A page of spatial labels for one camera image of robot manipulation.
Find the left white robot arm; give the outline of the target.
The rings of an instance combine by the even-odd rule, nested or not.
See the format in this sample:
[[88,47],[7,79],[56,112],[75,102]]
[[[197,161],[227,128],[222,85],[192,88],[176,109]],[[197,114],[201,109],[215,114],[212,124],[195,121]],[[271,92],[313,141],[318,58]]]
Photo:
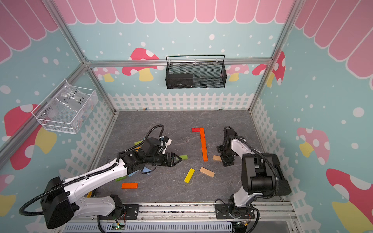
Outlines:
[[114,160],[97,169],[70,179],[55,177],[49,180],[44,193],[22,205],[19,214],[43,216],[48,229],[58,228],[79,217],[124,218],[128,212],[118,195],[101,198],[88,198],[86,195],[115,179],[143,171],[146,165],[157,168],[174,167],[180,163],[180,156],[166,151],[172,143],[171,139],[162,133],[157,138],[150,137],[157,128],[163,131],[164,125],[152,127],[138,145],[118,152]]

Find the yellow long block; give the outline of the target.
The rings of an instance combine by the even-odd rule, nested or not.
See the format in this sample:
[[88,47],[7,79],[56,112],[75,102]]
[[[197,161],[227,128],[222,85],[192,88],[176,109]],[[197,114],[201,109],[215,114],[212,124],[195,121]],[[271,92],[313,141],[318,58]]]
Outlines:
[[192,178],[192,176],[194,175],[194,173],[195,173],[195,169],[190,169],[189,171],[188,171],[188,173],[187,173],[187,175],[186,175],[186,177],[185,177],[185,179],[184,179],[184,182],[185,183],[189,183],[190,182],[190,180],[191,180],[191,178]]

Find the natural wood block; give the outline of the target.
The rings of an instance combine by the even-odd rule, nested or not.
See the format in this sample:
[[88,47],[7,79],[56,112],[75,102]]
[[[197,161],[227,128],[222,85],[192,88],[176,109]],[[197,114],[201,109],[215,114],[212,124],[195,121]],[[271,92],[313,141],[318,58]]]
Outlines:
[[222,161],[222,160],[221,160],[221,157],[220,157],[220,156],[217,156],[217,155],[214,155],[214,156],[213,156],[213,160],[214,160],[214,161],[220,161],[220,162]]
[[203,173],[203,174],[205,174],[205,175],[207,175],[207,176],[209,176],[209,177],[211,177],[211,178],[213,178],[215,176],[214,172],[212,172],[212,171],[210,171],[210,170],[208,170],[208,169],[206,169],[204,167],[200,168],[200,172]]

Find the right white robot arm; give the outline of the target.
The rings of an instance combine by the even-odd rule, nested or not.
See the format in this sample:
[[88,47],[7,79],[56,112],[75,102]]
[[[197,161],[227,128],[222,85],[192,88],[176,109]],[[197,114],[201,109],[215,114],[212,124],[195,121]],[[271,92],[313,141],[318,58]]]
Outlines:
[[217,147],[223,166],[234,165],[234,157],[242,159],[241,188],[232,194],[228,213],[232,218],[251,217],[251,203],[256,199],[271,199],[280,189],[280,175],[270,154],[255,149],[236,131],[225,126],[224,140]]

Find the red small block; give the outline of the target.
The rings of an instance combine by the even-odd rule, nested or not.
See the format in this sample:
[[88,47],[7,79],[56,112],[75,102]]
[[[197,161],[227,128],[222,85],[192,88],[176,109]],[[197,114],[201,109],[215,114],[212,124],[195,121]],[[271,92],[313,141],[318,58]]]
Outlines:
[[193,133],[197,133],[197,132],[200,132],[200,128],[192,128],[191,131]]

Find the orange block short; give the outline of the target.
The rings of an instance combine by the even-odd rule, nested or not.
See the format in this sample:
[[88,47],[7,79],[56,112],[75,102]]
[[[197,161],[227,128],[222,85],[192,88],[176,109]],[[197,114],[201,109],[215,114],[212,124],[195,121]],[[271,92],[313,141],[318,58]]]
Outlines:
[[208,154],[207,154],[206,147],[202,147],[202,153],[203,153],[203,161],[208,161]]

